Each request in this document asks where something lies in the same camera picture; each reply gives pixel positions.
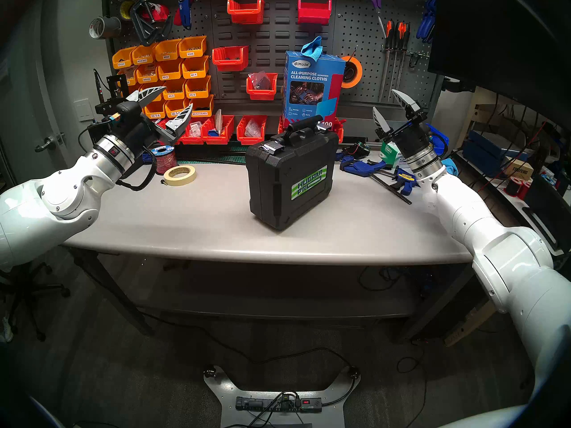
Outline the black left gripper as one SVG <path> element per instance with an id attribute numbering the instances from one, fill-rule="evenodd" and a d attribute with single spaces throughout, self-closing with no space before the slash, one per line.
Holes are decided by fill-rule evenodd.
<path id="1" fill-rule="evenodd" d="M 190 103 L 180 114 L 169 120 L 165 127 L 154 123 L 145 114 L 144 108 L 161 96 L 166 87 L 148 87 L 135 90 L 127 101 L 138 104 L 120 104 L 119 106 L 119 138 L 133 155 L 141 155 L 143 149 L 157 140 L 172 145 L 186 131 L 191 120 L 193 103 Z"/>

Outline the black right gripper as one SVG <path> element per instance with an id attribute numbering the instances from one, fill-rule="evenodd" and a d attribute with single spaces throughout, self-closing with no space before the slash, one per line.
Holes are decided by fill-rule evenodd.
<path id="1" fill-rule="evenodd" d="M 426 113 L 409 95 L 396 89 L 391 89 L 391 93 L 403 107 L 406 118 L 411 119 L 393 131 L 380 111 L 373 107 L 372 116 L 376 125 L 375 133 L 379 140 L 383 140 L 384 143 L 393 142 L 403 158 L 409 159 L 430 148 L 429 129 L 424 124 Z"/>

